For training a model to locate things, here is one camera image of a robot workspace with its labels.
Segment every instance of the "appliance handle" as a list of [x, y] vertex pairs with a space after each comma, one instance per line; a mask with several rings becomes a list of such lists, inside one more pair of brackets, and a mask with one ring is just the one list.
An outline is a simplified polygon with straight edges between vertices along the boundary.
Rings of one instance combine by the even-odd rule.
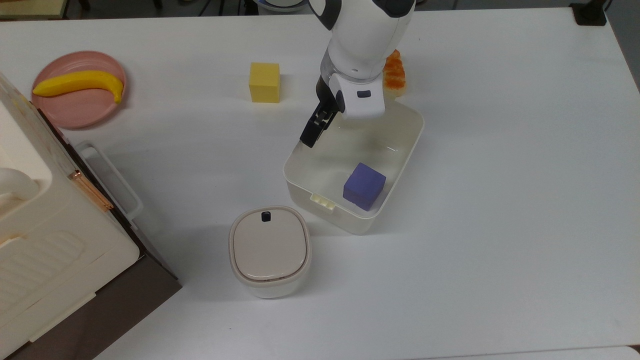
[[0, 195], [12, 193], [20, 200], [29, 200], [38, 195], [39, 186], [27, 174], [14, 168], [0, 168]]
[[[135, 208], [133, 208], [133, 210], [131, 210], [129, 212], [126, 212], [118, 204], [118, 207], [120, 208], [120, 210], [122, 210], [122, 213], [124, 213], [124, 215], [127, 217], [127, 219], [129, 221], [133, 220], [136, 216], [140, 215], [140, 213], [142, 212], [142, 209], [144, 208], [144, 206], [142, 204], [142, 200], [140, 200], [140, 198], [138, 197], [138, 194], [136, 194], [133, 191], [131, 186], [129, 186], [129, 183], [127, 183], [127, 181], [124, 179], [124, 177], [122, 177], [122, 174], [118, 171], [118, 169], [116, 169], [116, 167], [113, 165], [111, 160], [109, 160], [109, 158], [104, 154], [104, 152], [102, 152], [102, 150], [100, 150], [98, 147], [96, 147], [93, 143], [91, 143], [89, 141], [81, 142], [81, 143], [77, 144], [75, 146], [75, 148], [76, 148], [76, 151], [77, 151], [78, 154], [81, 154], [83, 150], [86, 150], [86, 149], [89, 149], [89, 148], [95, 150], [95, 152], [98, 154], [98, 156], [100, 156], [102, 158], [102, 160], [105, 162], [105, 164], [107, 164], [107, 166], [112, 171], [112, 173], [114, 175], [116, 175], [116, 177], [120, 181], [120, 184], [122, 184], [122, 187], [124, 187], [125, 190], [127, 190], [127, 192], [129, 193], [129, 195], [131, 195], [131, 197], [136, 201]], [[86, 159], [85, 159], [85, 164], [93, 172], [93, 174], [96, 175], [96, 178], [99, 179], [99, 177], [97, 176], [95, 171], [91, 168], [91, 166], [89, 165], [88, 161], [86, 161]], [[107, 187], [104, 186], [104, 184], [102, 186], [105, 188], [105, 190], [107, 190], [107, 192], [109, 192], [109, 189], [107, 189]], [[117, 199], [115, 199], [115, 197], [112, 194], [109, 194], [109, 195], [111, 196], [111, 199], [113, 201], [117, 202]]]

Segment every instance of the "banana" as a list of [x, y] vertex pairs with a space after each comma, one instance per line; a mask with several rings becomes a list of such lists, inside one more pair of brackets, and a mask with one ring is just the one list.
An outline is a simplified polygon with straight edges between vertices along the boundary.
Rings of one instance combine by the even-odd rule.
[[49, 78], [39, 83], [33, 93], [37, 96], [56, 96], [84, 89], [105, 89], [113, 94], [113, 100], [122, 100], [122, 81], [108, 72], [84, 70]]

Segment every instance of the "purple cube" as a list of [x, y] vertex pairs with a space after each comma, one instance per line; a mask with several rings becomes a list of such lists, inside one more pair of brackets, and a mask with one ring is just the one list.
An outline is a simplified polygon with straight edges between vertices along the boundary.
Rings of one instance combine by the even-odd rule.
[[359, 163], [344, 184], [342, 197], [369, 211], [382, 192], [387, 177], [372, 168]]

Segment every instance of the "rose gold latch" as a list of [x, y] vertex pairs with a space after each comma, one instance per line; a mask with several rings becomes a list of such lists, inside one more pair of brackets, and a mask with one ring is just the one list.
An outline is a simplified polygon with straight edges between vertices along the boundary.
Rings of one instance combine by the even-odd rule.
[[74, 184], [87, 196], [89, 199], [103, 211], [109, 211], [113, 209], [113, 204], [100, 192], [95, 186], [87, 179], [80, 170], [76, 169], [76, 172], [69, 175]]

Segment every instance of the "white appliance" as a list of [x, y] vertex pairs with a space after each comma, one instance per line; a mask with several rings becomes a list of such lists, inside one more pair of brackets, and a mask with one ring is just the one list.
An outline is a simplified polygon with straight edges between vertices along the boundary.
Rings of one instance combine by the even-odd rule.
[[60, 134], [0, 74], [0, 359], [131, 266], [139, 248]]

